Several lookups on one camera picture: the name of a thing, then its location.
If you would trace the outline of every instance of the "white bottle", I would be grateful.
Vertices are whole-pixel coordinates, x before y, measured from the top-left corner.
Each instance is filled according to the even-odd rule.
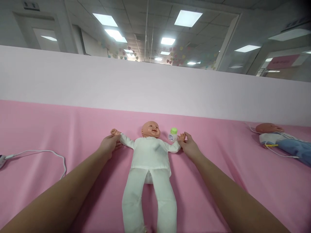
[[[171,128],[171,133],[168,135],[168,139],[174,143],[177,140],[177,128]]]

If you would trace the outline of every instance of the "doll face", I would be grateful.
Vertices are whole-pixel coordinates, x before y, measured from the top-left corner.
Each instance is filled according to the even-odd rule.
[[[154,121],[148,121],[143,125],[142,128],[142,135],[143,137],[160,137],[161,131],[159,129],[159,126]]]
[[[256,126],[258,133],[284,132],[284,129],[272,123],[262,123]]]

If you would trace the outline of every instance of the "white pants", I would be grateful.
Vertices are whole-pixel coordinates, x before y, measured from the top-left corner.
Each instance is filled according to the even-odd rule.
[[[177,205],[169,182],[168,169],[131,168],[125,186],[122,211],[125,233],[144,233],[142,192],[146,175],[150,172],[158,201],[157,233],[176,232]]]

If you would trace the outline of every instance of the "baby mannequin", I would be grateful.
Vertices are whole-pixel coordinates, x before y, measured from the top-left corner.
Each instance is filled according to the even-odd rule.
[[[284,132],[284,129],[272,123],[262,123],[256,126],[256,132],[260,133],[259,141],[266,145],[277,144],[278,148],[291,154],[300,162],[311,167],[311,143],[302,141]]]
[[[158,202],[157,232],[176,232],[177,205],[169,181],[171,169],[167,153],[177,153],[180,150],[180,145],[177,141],[170,145],[158,139],[161,131],[154,121],[148,121],[143,125],[143,137],[135,141],[116,129],[111,130],[111,134],[121,134],[120,142],[134,149],[132,165],[122,199],[125,232],[145,232],[141,201],[144,183],[152,183],[155,189]],[[179,138],[184,141],[185,137],[185,134],[181,134]]]

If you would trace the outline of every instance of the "pink tablecloth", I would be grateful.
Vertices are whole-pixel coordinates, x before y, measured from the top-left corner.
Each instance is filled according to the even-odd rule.
[[[311,232],[311,168],[262,148],[243,122],[0,101],[0,154],[54,150],[68,172],[90,155],[112,128],[140,137],[144,122],[158,122],[162,139],[171,127],[188,131],[202,152],[268,208],[291,232]],[[285,126],[311,141],[311,129]],[[104,167],[71,230],[123,232],[121,200],[132,150],[116,152]],[[198,171],[180,152],[169,155],[176,196],[178,232],[229,232]],[[41,153],[11,160],[0,170],[0,228],[63,173],[61,158]],[[152,186],[143,191],[145,224],[156,229]]]

